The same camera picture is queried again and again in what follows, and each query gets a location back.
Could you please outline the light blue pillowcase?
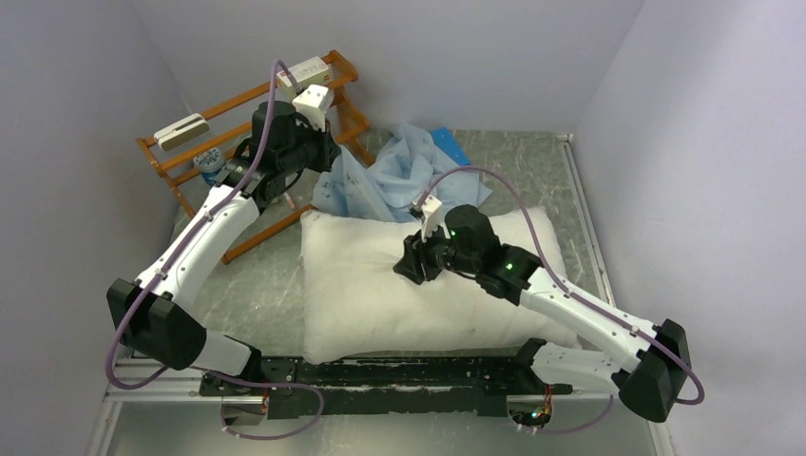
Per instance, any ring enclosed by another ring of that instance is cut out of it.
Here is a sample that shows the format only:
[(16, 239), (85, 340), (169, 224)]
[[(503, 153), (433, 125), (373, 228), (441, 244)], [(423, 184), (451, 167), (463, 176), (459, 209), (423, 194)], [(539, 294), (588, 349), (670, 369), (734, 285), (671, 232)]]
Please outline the light blue pillowcase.
[(368, 167), (342, 147), (332, 169), (318, 178), (312, 204), (338, 217), (409, 222), (413, 201), (456, 167), (433, 143), (431, 132), (399, 124)]

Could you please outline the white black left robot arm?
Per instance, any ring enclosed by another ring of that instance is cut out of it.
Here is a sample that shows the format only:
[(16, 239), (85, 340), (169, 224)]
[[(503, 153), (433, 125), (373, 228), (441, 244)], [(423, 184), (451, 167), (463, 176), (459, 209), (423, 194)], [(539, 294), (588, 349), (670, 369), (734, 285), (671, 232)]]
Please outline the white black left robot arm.
[(330, 105), (300, 97), (260, 104), (251, 137), (237, 146), (182, 233), (135, 279), (112, 283), (106, 299), (117, 340), (107, 355), (108, 374), (124, 346), (161, 363), (163, 370), (224, 374), (225, 383), (241, 395), (259, 389), (260, 350), (206, 329), (188, 309), (236, 238), (271, 200), (287, 192), (288, 177), (331, 168), (340, 148), (327, 119)]

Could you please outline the white pillow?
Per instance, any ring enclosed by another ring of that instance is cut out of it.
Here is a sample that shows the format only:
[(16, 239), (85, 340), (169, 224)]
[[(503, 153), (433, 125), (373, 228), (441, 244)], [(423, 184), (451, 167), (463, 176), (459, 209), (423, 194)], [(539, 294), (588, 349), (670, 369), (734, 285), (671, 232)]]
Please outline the white pillow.
[(302, 353), (312, 364), (355, 355), (506, 354), (537, 337), (578, 349), (578, 336), (550, 318), (486, 294), (450, 272), (416, 285), (396, 274), (403, 240), (420, 225), (342, 218), (301, 219)]

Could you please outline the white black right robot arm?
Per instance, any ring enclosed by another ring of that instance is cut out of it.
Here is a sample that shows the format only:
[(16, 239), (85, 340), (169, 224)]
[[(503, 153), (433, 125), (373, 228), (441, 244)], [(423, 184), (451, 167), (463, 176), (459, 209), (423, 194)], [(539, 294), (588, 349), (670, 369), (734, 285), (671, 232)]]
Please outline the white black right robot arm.
[(475, 282), (488, 295), (549, 317), (580, 335), (593, 350), (562, 348), (532, 338), (518, 352), (513, 382), (522, 392), (542, 386), (573, 386), (615, 395), (639, 417), (667, 420), (684, 384), (697, 395), (704, 389), (691, 364), (687, 334), (672, 319), (656, 324), (623, 313), (550, 271), (546, 261), (525, 248), (504, 243), (488, 216), (461, 205), (446, 215), (446, 226), (421, 228), (403, 241), (393, 270), (416, 285), (451, 272)]

